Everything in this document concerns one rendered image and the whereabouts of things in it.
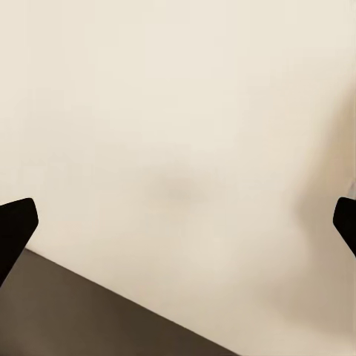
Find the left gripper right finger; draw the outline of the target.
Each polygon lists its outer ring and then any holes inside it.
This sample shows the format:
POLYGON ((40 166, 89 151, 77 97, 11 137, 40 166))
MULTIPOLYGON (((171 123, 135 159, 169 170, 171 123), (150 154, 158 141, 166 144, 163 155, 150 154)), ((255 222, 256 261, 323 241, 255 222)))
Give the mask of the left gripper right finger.
POLYGON ((340 197, 333 220, 335 227, 356 256, 356 200, 340 197))

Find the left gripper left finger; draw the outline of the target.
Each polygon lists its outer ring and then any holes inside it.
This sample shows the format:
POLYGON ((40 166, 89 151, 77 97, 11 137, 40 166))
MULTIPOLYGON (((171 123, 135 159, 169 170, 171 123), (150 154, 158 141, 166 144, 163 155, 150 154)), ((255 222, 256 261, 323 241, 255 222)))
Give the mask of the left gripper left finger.
POLYGON ((31 197, 0 205, 0 285, 38 225, 39 217, 31 197))

